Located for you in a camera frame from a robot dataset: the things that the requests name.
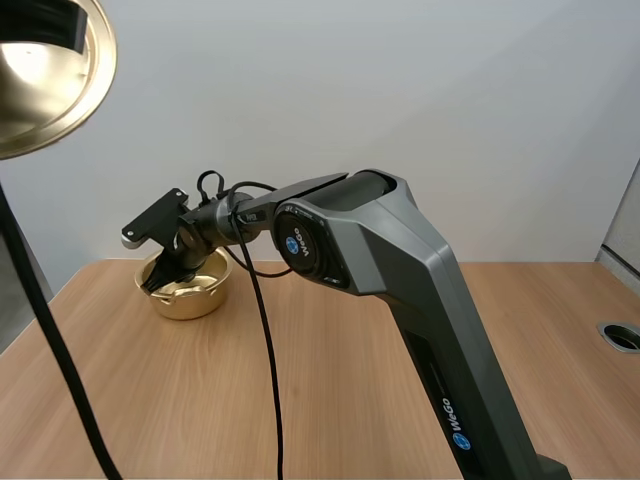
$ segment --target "small gold pot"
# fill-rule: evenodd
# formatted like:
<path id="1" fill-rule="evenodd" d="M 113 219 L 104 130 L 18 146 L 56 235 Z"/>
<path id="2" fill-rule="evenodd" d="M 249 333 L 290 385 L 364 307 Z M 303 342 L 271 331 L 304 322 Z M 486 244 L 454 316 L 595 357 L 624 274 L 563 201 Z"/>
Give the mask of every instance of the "small gold pot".
<path id="1" fill-rule="evenodd" d="M 136 272 L 135 281 L 138 288 L 151 273 L 158 255 L 160 252 L 147 258 Z M 227 252 L 219 248 L 209 255 L 190 282 L 170 283 L 148 295 L 151 305 L 160 315 L 173 320 L 191 320 L 207 315 L 226 300 L 227 279 L 232 267 Z"/>

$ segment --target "wooden table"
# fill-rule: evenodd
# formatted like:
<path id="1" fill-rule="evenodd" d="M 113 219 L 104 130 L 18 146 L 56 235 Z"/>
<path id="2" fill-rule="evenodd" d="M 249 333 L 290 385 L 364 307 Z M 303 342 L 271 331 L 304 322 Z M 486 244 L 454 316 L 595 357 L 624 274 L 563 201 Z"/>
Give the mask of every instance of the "wooden table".
<path id="1" fill-rule="evenodd" d="M 84 268 L 53 300 L 126 477 L 275 478 L 264 338 L 248 276 L 209 317 L 157 317 L 135 260 Z M 263 269 L 280 265 L 263 264 Z M 468 264 L 465 277 L 539 453 L 574 478 L 640 477 L 640 355 L 596 331 L 640 299 L 596 264 Z M 287 478 L 459 478 L 386 306 L 290 275 L 262 281 Z M 37 324 L 0 357 L 0 477 L 100 477 Z"/>

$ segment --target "robotic arm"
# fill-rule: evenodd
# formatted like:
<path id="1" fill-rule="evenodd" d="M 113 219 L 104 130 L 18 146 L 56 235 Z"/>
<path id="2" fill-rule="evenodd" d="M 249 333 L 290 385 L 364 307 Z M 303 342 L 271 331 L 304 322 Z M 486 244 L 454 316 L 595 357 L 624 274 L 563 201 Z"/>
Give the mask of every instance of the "robotic arm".
<path id="1" fill-rule="evenodd" d="M 465 479 L 571 478 L 534 451 L 456 258 L 406 181 L 364 171 L 256 199 L 227 193 L 188 210 L 184 192 L 172 190 L 123 229 L 129 248 L 147 238 L 165 247 L 149 292 L 188 280 L 217 247 L 239 243 L 235 211 L 243 240 L 269 230 L 296 273 L 389 305 Z"/>

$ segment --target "blue logo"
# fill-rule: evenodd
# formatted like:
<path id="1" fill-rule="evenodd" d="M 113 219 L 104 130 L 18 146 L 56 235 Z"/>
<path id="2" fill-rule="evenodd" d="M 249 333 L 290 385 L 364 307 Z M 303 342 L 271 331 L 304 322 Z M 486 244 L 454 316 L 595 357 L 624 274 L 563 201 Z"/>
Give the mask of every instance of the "blue logo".
<path id="1" fill-rule="evenodd" d="M 287 250 L 289 250 L 294 255 L 297 255 L 297 253 L 300 251 L 300 247 L 298 247 L 298 242 L 296 242 L 296 239 L 293 237 L 287 237 L 286 242 Z"/>
<path id="2" fill-rule="evenodd" d="M 453 441 L 461 449 L 463 449 L 463 450 L 471 450 L 471 442 L 469 442 L 469 440 L 467 440 L 467 437 L 465 437 L 461 433 L 454 433 L 453 434 Z"/>

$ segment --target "wire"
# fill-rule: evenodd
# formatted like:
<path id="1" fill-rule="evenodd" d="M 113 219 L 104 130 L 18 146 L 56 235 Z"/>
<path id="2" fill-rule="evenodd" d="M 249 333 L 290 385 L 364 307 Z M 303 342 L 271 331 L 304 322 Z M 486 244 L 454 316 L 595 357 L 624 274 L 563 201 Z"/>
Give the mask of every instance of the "wire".
<path id="1" fill-rule="evenodd" d="M 230 190 L 231 195 L 235 194 L 235 191 L 238 188 L 240 188 L 240 186 L 245 186 L 249 182 L 241 182 L 241 183 L 243 185 L 236 184 L 231 188 Z M 276 369 L 276 355 L 273 349 L 273 341 L 271 339 L 271 330 L 269 329 L 269 319 L 267 318 L 267 310 L 264 306 L 262 292 L 260 291 L 260 282 L 258 282 L 258 275 L 255 269 L 253 268 L 253 262 L 251 261 L 251 255 L 249 255 L 249 249 L 247 248 L 247 244 L 245 243 L 244 238 L 240 232 L 240 228 L 238 227 L 236 207 L 232 208 L 232 205 L 231 205 L 231 202 L 233 201 L 233 197 L 230 197 L 229 201 L 230 201 L 229 209 L 231 211 L 231 226 L 233 227 L 233 231 L 240 241 L 240 248 L 242 249 L 244 260 L 247 263 L 247 270 L 249 271 L 249 276 L 251 277 L 251 283 L 253 284 L 253 290 L 256 294 L 256 301 L 258 302 L 258 310 L 260 311 L 260 320 L 262 321 L 262 329 L 264 330 L 264 338 L 267 343 L 267 353 L 269 354 L 269 367 L 271 369 L 271 387 L 273 390 L 273 404 L 276 412 L 276 429 L 278 434 L 278 480 L 282 480 L 283 479 L 282 470 L 283 470 L 283 460 L 284 460 L 284 438 L 283 438 L 284 436 L 282 433 L 282 411 L 280 409 L 280 389 L 278 388 L 278 371 Z"/>
<path id="2" fill-rule="evenodd" d="M 224 191 L 224 177 L 222 175 L 220 175 L 215 170 L 207 170 L 206 172 L 201 173 L 200 176 L 198 177 L 198 181 L 196 182 L 196 188 L 198 189 L 198 192 L 200 192 L 200 198 L 202 199 L 200 201 L 200 206 L 206 205 L 207 203 L 211 202 L 211 200 L 209 199 L 209 195 L 202 187 L 202 183 L 204 182 L 204 179 L 207 178 L 209 175 L 218 176 L 218 193 L 222 193 Z"/>
<path id="3" fill-rule="evenodd" d="M 224 248 L 226 252 L 229 254 L 229 256 L 233 258 L 234 262 L 236 262 L 245 270 L 249 271 L 249 267 L 242 260 L 240 260 L 235 253 L 233 253 L 233 250 L 231 250 L 229 247 L 222 247 L 222 248 Z M 257 276 L 263 277 L 263 278 L 280 278 L 280 277 L 284 277 L 285 275 L 289 275 L 292 271 L 293 271 L 292 269 L 287 268 L 286 270 L 282 270 L 281 272 L 276 272 L 276 273 L 265 273 L 265 272 L 259 272 L 257 270 L 255 272 Z"/>
<path id="4" fill-rule="evenodd" d="M 60 330 L 56 326 L 53 320 L 53 315 L 49 310 L 47 301 L 42 294 L 38 279 L 31 266 L 29 255 L 24 246 L 22 235 L 18 229 L 18 223 L 11 212 L 9 202 L 4 195 L 2 185 L 0 185 L 0 226 L 2 227 L 2 233 L 5 237 L 5 243 L 9 250 L 9 255 L 13 261 L 13 265 L 18 273 L 22 288 L 24 288 L 33 313 L 42 328 L 45 338 L 51 351 L 58 362 L 58 366 L 62 371 L 69 391 L 71 392 L 71 398 L 76 405 L 78 415 L 84 426 L 84 430 L 89 438 L 89 443 L 93 449 L 93 453 L 98 459 L 98 463 L 102 468 L 105 476 L 109 480 L 122 480 L 122 476 L 118 472 L 107 447 L 102 439 L 96 418 L 91 410 L 87 393 L 82 385 L 82 380 L 78 374 L 78 370 L 73 364 L 71 354 L 67 349 L 64 339 L 60 334 Z"/>
<path id="5" fill-rule="evenodd" d="M 234 196 L 236 194 L 236 192 L 238 191 L 238 189 L 242 188 L 242 187 L 254 187 L 254 188 L 262 188 L 264 190 L 268 190 L 270 192 L 275 192 L 277 189 L 275 187 L 272 187 L 271 185 L 267 185 L 266 183 L 260 183 L 260 182 L 239 182 L 236 183 L 233 187 L 231 187 L 227 192 L 226 195 L 229 196 L 229 211 L 230 212 L 234 212 L 234 210 L 236 209 L 237 205 L 235 204 L 234 201 Z M 247 264 L 243 263 L 242 260 L 240 260 L 235 253 L 233 253 L 233 251 L 229 248 L 229 247 L 224 247 L 224 249 L 226 250 L 226 252 L 229 254 L 229 256 L 231 258 L 233 258 L 233 260 L 240 265 L 242 268 L 244 268 L 245 270 L 249 271 L 249 267 Z M 290 274 L 293 270 L 291 268 L 287 268 L 286 270 L 283 270 L 281 272 L 277 272 L 277 273 L 264 273 L 264 272 L 259 272 L 254 270 L 256 275 L 258 277 L 263 277 L 263 278 L 280 278 L 280 277 L 284 277 L 285 275 Z"/>

